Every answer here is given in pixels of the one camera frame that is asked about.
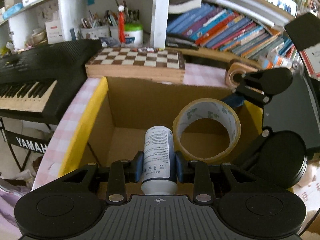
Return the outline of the white spray bottle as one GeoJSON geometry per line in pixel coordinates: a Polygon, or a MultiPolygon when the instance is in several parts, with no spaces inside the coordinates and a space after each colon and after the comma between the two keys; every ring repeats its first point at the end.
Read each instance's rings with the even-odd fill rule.
{"type": "Polygon", "coordinates": [[[177,191],[173,134],[165,126],[146,131],[141,182],[146,195],[170,196],[177,191]]]}

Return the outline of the yellow tape roll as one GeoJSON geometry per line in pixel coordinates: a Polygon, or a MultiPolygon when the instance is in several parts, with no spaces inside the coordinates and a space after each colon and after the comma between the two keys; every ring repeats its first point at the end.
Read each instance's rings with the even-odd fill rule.
{"type": "Polygon", "coordinates": [[[236,112],[226,103],[211,98],[202,98],[186,105],[176,116],[173,124],[174,144],[188,159],[216,163],[229,155],[237,145],[241,135],[241,123],[236,112]],[[228,135],[229,145],[222,152],[199,157],[195,151],[188,151],[181,142],[184,132],[201,135],[228,135]]]}

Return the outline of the yellow cardboard box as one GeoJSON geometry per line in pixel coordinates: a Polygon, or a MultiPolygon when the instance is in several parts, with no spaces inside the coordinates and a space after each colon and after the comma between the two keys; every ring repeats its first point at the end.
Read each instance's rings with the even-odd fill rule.
{"type": "MultiPolygon", "coordinates": [[[[231,94],[222,87],[165,85],[141,79],[103,77],[89,96],[71,142],[62,157],[58,177],[88,163],[109,166],[120,159],[133,159],[144,149],[146,131],[152,126],[172,124],[180,111],[202,98],[221,100],[231,94]]],[[[214,164],[232,162],[262,132],[262,109],[245,101],[236,108],[240,122],[240,139],[225,158],[214,164]]],[[[199,157],[216,155],[228,147],[228,135],[201,135],[184,132],[181,142],[199,157]]]]}

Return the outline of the brown retro radio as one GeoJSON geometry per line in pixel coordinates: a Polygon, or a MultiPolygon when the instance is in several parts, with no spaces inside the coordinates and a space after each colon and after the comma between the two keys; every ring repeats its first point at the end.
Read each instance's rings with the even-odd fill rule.
{"type": "Polygon", "coordinates": [[[258,68],[253,64],[233,59],[229,62],[229,66],[226,68],[225,83],[231,89],[236,88],[240,85],[243,74],[256,72],[257,70],[258,68]]]}

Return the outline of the wooden chess board box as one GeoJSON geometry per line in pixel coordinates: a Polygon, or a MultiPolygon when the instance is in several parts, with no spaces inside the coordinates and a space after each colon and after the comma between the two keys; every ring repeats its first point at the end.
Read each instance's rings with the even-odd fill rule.
{"type": "Polygon", "coordinates": [[[104,48],[86,64],[88,77],[121,77],[182,84],[181,52],[153,48],[104,48]]]}

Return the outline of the row of leaning books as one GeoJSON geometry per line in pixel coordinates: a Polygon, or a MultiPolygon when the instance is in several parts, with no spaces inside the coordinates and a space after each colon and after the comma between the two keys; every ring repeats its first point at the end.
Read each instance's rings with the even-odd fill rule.
{"type": "Polygon", "coordinates": [[[169,7],[166,45],[209,49],[234,58],[255,61],[264,68],[287,66],[299,59],[284,31],[217,4],[190,1],[169,7]]]}

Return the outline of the black yamaha keyboard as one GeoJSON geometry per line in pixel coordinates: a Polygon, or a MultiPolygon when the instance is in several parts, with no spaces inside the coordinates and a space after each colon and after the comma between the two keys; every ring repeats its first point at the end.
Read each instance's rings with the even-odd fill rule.
{"type": "Polygon", "coordinates": [[[99,40],[76,40],[1,58],[1,116],[57,125],[101,49],[99,40]]]}

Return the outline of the green lid white jar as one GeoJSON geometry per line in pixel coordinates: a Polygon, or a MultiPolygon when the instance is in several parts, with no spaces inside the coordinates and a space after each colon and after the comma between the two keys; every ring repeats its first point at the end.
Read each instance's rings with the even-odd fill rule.
{"type": "Polygon", "coordinates": [[[125,23],[125,45],[138,48],[143,45],[143,25],[140,23],[125,23]]]}

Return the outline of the red tassel ornament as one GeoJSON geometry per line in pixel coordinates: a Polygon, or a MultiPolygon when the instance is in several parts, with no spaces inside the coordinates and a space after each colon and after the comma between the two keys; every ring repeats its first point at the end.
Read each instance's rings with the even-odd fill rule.
{"type": "Polygon", "coordinates": [[[118,7],[118,36],[119,42],[125,43],[125,15],[124,15],[124,6],[120,5],[118,7]]]}

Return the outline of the white bookshelf frame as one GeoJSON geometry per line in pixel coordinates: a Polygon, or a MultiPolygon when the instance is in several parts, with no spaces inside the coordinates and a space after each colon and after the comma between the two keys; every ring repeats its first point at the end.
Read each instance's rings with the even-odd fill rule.
{"type": "MultiPolygon", "coordinates": [[[[23,49],[27,36],[42,22],[37,17],[37,7],[51,0],[39,0],[23,8],[7,20],[1,22],[1,45],[12,34],[16,49],[23,49]]],[[[167,32],[169,0],[55,0],[58,4],[62,36],[65,41],[72,39],[71,29],[80,24],[90,12],[103,14],[106,10],[116,10],[117,3],[126,1],[131,9],[142,14],[144,29],[151,33],[151,45],[163,48],[167,32]]],[[[205,0],[243,13],[259,22],[283,27],[294,19],[288,12],[265,0],[205,0]]]]}

